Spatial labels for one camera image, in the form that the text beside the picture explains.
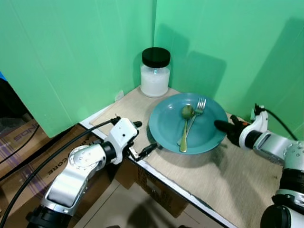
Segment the glass jar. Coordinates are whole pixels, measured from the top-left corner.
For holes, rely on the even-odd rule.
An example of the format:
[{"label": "glass jar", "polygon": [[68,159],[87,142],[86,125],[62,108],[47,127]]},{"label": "glass jar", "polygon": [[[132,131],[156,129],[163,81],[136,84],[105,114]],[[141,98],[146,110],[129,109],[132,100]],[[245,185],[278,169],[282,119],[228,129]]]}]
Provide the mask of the glass jar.
[{"label": "glass jar", "polygon": [[160,97],[168,91],[170,52],[150,47],[142,52],[141,91],[148,97]]}]

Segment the silver fork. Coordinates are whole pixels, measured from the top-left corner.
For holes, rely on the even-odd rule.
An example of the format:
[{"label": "silver fork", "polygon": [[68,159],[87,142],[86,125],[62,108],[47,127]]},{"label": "silver fork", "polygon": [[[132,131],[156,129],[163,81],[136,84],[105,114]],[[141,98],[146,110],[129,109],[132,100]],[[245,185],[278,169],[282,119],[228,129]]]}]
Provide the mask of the silver fork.
[{"label": "silver fork", "polygon": [[[205,107],[206,107],[206,102],[207,102],[206,99],[199,98],[198,105],[196,106],[196,109],[195,109],[195,111],[194,111],[195,114],[194,114],[194,116],[192,117],[189,126],[187,127],[186,137],[187,137],[188,134],[189,134],[190,128],[192,127],[195,118],[196,118],[198,115],[202,115],[202,114],[203,114],[203,112],[204,112],[204,110],[205,110]],[[179,146],[181,145],[181,144],[180,144],[180,143],[181,143],[181,139],[182,139],[182,137],[177,141],[177,144],[178,144]]]}]

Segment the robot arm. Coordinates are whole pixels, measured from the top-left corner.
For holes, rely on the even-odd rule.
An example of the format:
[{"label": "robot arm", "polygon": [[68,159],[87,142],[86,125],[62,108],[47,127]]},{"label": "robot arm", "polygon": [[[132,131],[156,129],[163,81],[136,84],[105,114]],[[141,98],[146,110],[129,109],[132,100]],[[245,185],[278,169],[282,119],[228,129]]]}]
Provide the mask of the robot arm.
[{"label": "robot arm", "polygon": [[234,124],[215,121],[228,139],[242,149],[253,151],[283,166],[279,190],[272,197],[261,220],[261,228],[301,228],[304,225],[304,142],[289,140],[267,131],[266,111],[256,106],[254,122],[248,124],[231,116]]},{"label": "robot arm", "polygon": [[66,228],[87,190],[88,180],[106,164],[119,164],[123,151],[132,145],[137,134],[136,126],[121,118],[104,143],[73,149],[40,206],[27,216],[28,228]]}]

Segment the wooden table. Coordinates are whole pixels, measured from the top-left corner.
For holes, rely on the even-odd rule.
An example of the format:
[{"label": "wooden table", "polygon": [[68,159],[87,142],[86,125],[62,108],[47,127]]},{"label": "wooden table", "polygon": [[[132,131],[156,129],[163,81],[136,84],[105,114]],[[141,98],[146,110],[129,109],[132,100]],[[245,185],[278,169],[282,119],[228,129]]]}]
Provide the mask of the wooden table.
[{"label": "wooden table", "polygon": [[[140,152],[155,142],[148,126],[153,108],[177,93],[169,89],[161,98],[149,98],[138,87],[91,124],[97,125],[115,115],[142,121],[133,146]],[[108,134],[110,129],[111,126],[106,126],[101,131]],[[223,226],[239,228],[259,228],[264,210],[273,204],[271,197],[279,187],[282,173],[280,166],[260,158],[253,151],[234,146],[227,138],[217,148],[199,155],[157,149],[138,164]]]}]

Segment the spoon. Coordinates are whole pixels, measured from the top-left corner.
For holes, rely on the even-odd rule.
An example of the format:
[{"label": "spoon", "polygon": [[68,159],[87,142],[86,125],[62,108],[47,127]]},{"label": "spoon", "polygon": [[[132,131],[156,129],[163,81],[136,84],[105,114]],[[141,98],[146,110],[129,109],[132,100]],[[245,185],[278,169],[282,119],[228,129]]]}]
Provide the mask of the spoon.
[{"label": "spoon", "polygon": [[184,127],[184,133],[181,139],[180,152],[186,152],[187,151],[187,123],[188,123],[188,119],[190,119],[194,115],[193,107],[190,104],[186,105],[185,107],[183,107],[181,111],[181,115],[186,120],[186,122]]}]

